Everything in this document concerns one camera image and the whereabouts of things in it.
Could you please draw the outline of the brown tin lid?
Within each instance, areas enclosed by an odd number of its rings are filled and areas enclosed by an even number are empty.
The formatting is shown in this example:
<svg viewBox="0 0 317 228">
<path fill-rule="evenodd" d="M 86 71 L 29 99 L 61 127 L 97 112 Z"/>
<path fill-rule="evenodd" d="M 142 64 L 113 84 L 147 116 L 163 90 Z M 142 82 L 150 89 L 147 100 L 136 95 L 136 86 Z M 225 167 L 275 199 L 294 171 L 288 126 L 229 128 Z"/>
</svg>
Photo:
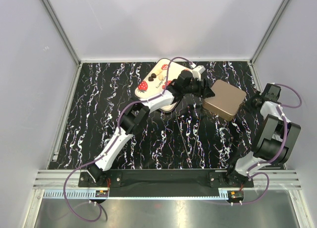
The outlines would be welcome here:
<svg viewBox="0 0 317 228">
<path fill-rule="evenodd" d="M 226 121 L 237 114 L 246 97 L 246 92 L 225 81 L 217 80 L 211 87 L 215 96 L 203 100 L 203 108 Z"/>
</svg>

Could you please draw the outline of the black metal tongs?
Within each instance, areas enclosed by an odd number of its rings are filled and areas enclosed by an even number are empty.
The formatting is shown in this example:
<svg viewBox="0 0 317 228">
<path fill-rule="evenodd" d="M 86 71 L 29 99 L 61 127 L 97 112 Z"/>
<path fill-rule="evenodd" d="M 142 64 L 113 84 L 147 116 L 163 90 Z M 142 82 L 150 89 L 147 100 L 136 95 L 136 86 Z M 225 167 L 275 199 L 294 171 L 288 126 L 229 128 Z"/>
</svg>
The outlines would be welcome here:
<svg viewBox="0 0 317 228">
<path fill-rule="evenodd" d="M 192 168 L 193 160 L 196 156 L 195 152 L 198 147 L 201 114 L 184 115 L 176 113 L 175 116 L 186 155 L 186 163 L 188 167 Z"/>
</svg>

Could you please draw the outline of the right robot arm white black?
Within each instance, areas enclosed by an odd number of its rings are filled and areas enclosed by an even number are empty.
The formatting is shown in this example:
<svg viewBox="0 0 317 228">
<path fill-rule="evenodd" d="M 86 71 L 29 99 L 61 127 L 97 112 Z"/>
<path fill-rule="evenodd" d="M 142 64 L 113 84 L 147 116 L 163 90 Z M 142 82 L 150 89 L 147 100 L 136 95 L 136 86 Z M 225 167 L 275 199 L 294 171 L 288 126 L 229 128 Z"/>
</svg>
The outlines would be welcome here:
<svg viewBox="0 0 317 228">
<path fill-rule="evenodd" d="M 292 90 L 299 99 L 296 106 L 280 103 L 281 88 Z M 246 111 L 260 113 L 264 118 L 252 142 L 251 151 L 232 163 L 225 174 L 224 181 L 229 186 L 246 183 L 258 173 L 258 170 L 273 164 L 284 164 L 288 161 L 301 127 L 291 122 L 284 113 L 284 108 L 297 109 L 302 105 L 302 98 L 293 88 L 278 83 L 266 84 L 262 92 L 248 99 L 244 104 Z"/>
</svg>

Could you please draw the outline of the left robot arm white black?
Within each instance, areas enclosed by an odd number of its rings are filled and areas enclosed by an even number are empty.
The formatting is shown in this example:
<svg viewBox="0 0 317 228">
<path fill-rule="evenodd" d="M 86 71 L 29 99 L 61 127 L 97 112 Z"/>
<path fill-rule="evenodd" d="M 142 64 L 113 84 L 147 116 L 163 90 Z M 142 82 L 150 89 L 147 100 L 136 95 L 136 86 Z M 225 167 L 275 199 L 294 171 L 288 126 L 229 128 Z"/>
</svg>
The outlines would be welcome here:
<svg viewBox="0 0 317 228">
<path fill-rule="evenodd" d="M 114 159 L 125 144 L 143 130 L 151 113 L 178 103 L 186 94 L 203 99 L 215 96 L 208 81 L 201 76 L 204 71 L 205 67 L 202 65 L 191 71 L 183 70 L 176 79 L 165 86 L 161 93 L 132 102 L 124 108 L 118 118 L 113 136 L 95 160 L 87 165 L 89 179 L 95 186 L 106 183 L 105 171 L 111 168 Z"/>
</svg>

